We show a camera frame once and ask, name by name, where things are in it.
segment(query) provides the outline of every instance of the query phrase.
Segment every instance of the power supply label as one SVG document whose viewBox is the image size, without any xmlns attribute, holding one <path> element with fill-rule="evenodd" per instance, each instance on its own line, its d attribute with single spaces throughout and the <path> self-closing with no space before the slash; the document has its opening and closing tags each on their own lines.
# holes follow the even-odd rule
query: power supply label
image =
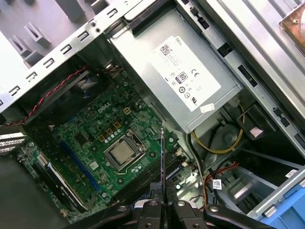
<svg viewBox="0 0 305 229">
<path fill-rule="evenodd" d="M 151 63 L 191 111 L 221 88 L 179 36 L 160 44 L 152 53 Z"/>
</svg>

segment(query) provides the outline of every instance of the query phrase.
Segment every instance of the green circuit board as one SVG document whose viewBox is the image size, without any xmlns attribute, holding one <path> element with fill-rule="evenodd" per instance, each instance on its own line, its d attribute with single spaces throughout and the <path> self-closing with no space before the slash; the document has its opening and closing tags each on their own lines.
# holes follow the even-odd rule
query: green circuit board
<svg viewBox="0 0 305 229">
<path fill-rule="evenodd" d="M 136 93 L 126 76 L 118 77 L 106 91 L 83 108 L 67 123 L 47 127 L 25 127 L 35 143 L 23 148 L 23 163 L 35 177 L 32 165 L 43 153 L 62 175 L 80 199 L 86 201 L 94 193 L 94 206 L 85 213 L 71 212 L 46 189 L 71 223 L 98 212 L 112 203 L 112 197 L 146 167 L 160 161 L 162 123 L 154 111 Z M 91 174 L 84 175 L 64 143 Z M 171 138 L 166 150 L 173 151 L 177 143 Z"/>
</svg>

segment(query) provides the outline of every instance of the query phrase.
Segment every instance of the cpu socket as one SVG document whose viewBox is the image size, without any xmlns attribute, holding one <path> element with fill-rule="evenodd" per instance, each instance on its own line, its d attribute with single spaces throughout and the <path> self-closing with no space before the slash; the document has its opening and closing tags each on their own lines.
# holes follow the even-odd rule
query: cpu socket
<svg viewBox="0 0 305 229">
<path fill-rule="evenodd" d="M 146 153 L 146 147 L 137 135 L 128 130 L 124 136 L 107 148 L 104 153 L 108 161 L 113 165 L 118 173 L 125 168 L 127 173 L 127 167 L 139 160 Z"/>
</svg>

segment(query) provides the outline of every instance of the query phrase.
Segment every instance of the red wire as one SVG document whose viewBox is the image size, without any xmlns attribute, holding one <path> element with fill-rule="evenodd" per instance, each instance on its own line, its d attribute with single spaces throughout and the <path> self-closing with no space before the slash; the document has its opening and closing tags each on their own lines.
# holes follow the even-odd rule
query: red wire
<svg viewBox="0 0 305 229">
<path fill-rule="evenodd" d="M 77 70 L 76 72 L 72 73 L 71 75 L 69 75 L 67 78 L 65 78 L 57 87 L 55 87 L 53 90 L 49 91 L 45 96 L 43 96 L 40 101 L 33 107 L 33 109 L 31 110 L 31 112 L 28 114 L 28 116 L 20 121 L 17 122 L 13 122 L 13 123 L 8 123 L 6 125 L 19 125 L 19 124 L 23 124 L 26 120 L 28 120 L 30 117 L 33 116 L 33 114 L 36 112 L 37 108 L 40 107 L 43 102 L 45 101 L 45 99 L 47 99 L 51 94 L 53 94 L 55 91 L 57 91 L 58 89 L 60 89 L 61 87 L 63 87 L 65 85 L 65 83 L 70 80 L 73 76 L 78 75 L 79 73 L 81 73 L 82 71 L 84 71 L 87 68 L 87 65 L 83 66 L 81 69 Z"/>
<path fill-rule="evenodd" d="M 233 169 L 233 168 L 236 168 L 236 167 L 238 167 L 239 166 L 239 163 L 238 162 L 234 162 L 231 166 L 228 166 L 228 167 L 225 167 L 225 168 L 222 168 L 222 169 L 220 169 L 219 170 L 219 172 L 217 173 L 217 175 L 219 175 L 219 174 L 221 174 L 221 173 L 223 173 L 223 172 L 225 172 L 225 171 L 228 171 L 228 170 L 230 170 L 230 169 Z M 207 185 L 207 183 L 212 179 L 213 177 L 212 177 L 212 175 L 208 175 L 207 176 L 207 178 L 205 179 L 205 182 L 204 182 L 204 184 L 203 184 L 203 188 L 206 190 L 206 185 Z M 204 209 L 205 208 L 205 206 L 207 205 L 207 203 L 206 203 L 206 198 L 205 197 L 203 197 L 204 198 L 204 205 L 201 207 L 201 208 L 199 208 L 199 210 L 202 210 L 202 209 Z"/>
</svg>

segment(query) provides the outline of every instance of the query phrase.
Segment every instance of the yellow cable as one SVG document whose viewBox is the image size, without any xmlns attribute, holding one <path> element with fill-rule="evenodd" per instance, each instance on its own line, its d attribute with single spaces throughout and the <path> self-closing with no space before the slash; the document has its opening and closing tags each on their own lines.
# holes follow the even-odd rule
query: yellow cable
<svg viewBox="0 0 305 229">
<path fill-rule="evenodd" d="M 244 108 L 239 104 L 242 112 L 244 113 Z M 242 122 L 244 123 L 245 122 L 245 116 L 243 115 L 243 119 L 242 119 Z M 242 136 L 243 136 L 243 129 L 241 129 L 239 131 L 239 134 L 237 136 L 237 139 L 235 140 L 235 142 L 233 143 L 232 146 L 230 146 L 229 148 L 227 149 L 224 149 L 224 150 L 212 150 L 212 149 L 209 149 L 208 147 L 206 147 L 201 141 L 200 139 L 197 137 L 195 131 L 192 131 L 192 136 L 194 137 L 195 141 L 200 145 L 202 146 L 202 148 L 204 148 L 205 150 L 213 153 L 213 154 L 226 154 L 226 153 L 229 153 L 230 151 L 234 150 L 236 148 L 236 146 L 239 144 L 240 140 L 242 139 Z"/>
</svg>

